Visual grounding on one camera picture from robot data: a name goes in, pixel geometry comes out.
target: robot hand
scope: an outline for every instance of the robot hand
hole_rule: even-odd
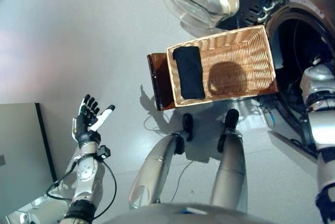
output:
[[[115,109],[114,105],[110,105],[97,116],[100,110],[97,106],[98,102],[94,97],[87,94],[79,106],[78,116],[72,119],[72,138],[79,144],[94,136],[93,132],[98,130]]]

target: dark garment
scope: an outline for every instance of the dark garment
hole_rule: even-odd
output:
[[[203,69],[198,47],[179,47],[173,51],[177,62],[182,97],[184,99],[205,98]]]

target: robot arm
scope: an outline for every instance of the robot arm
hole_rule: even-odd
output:
[[[316,205],[324,223],[335,221],[335,78],[324,64],[305,70],[300,87],[318,151]]]
[[[97,115],[98,103],[93,97],[86,95],[80,104],[79,114],[72,120],[72,138],[78,143],[81,154],[75,157],[79,168],[77,170],[77,187],[69,210],[60,222],[92,223],[95,211],[102,199],[102,179],[105,168],[103,159],[110,156],[110,150],[101,141],[98,128],[115,109],[110,105],[100,115]]]

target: white fingertip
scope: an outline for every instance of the white fingertip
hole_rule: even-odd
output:
[[[78,142],[75,138],[75,135],[74,133],[76,132],[76,119],[73,118],[72,119],[72,132],[71,132],[71,135],[72,135],[72,138],[74,139],[75,142]]]
[[[90,130],[92,131],[97,131],[99,129],[99,127],[106,121],[106,119],[108,118],[108,116],[113,112],[112,109],[106,109],[104,110],[104,112],[97,116],[96,118],[98,119],[98,121],[92,125],[90,127]]]
[[[82,106],[85,105],[84,101],[85,101],[85,98],[83,98],[82,102],[80,103],[78,115],[80,114],[80,111],[82,110]]]

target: black cable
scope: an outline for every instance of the black cable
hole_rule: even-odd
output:
[[[294,51],[294,57],[295,57],[295,61],[297,62],[298,68],[299,68],[300,72],[303,74],[303,71],[302,71],[302,69],[300,67],[300,64],[299,64],[297,51],[296,51],[296,46],[295,46],[298,24],[299,24],[299,21],[297,21],[297,23],[295,25],[295,28],[294,28],[294,33],[293,33],[293,51]]]
[[[74,170],[74,168],[75,168],[76,165],[77,165],[77,162],[73,162],[72,165],[71,165],[70,170],[69,170],[67,173],[65,173],[62,177],[60,177],[59,180],[55,181],[55,182],[54,182],[54,183],[47,189],[47,191],[46,191],[46,195],[47,195],[48,197],[50,197],[50,198],[52,198],[52,199],[58,199],[58,200],[72,200],[72,199],[70,199],[70,198],[61,198],[61,197],[53,196],[53,195],[50,194],[50,191],[51,191],[53,188],[59,186],[59,184],[61,183],[61,181],[62,181],[63,179],[65,179],[66,177],[68,177],[68,176],[70,175],[70,173],[72,173],[72,171]]]
[[[112,170],[110,169],[110,167],[106,164],[106,162],[105,162],[104,160],[102,160],[102,163],[103,163],[103,164],[105,165],[105,167],[109,170],[109,172],[110,172],[110,174],[111,174],[111,176],[112,176],[112,178],[113,178],[113,180],[114,180],[115,190],[114,190],[114,196],[113,196],[111,202],[109,203],[109,205],[108,205],[108,206],[105,208],[105,210],[103,210],[99,215],[95,216],[95,217],[93,218],[94,220],[97,219],[97,218],[99,218],[101,215],[103,215],[103,214],[110,208],[110,206],[113,204],[113,202],[114,202],[114,200],[115,200],[115,197],[116,197],[116,188],[117,188],[117,186],[116,186],[116,179],[115,179],[114,173],[112,172]]]

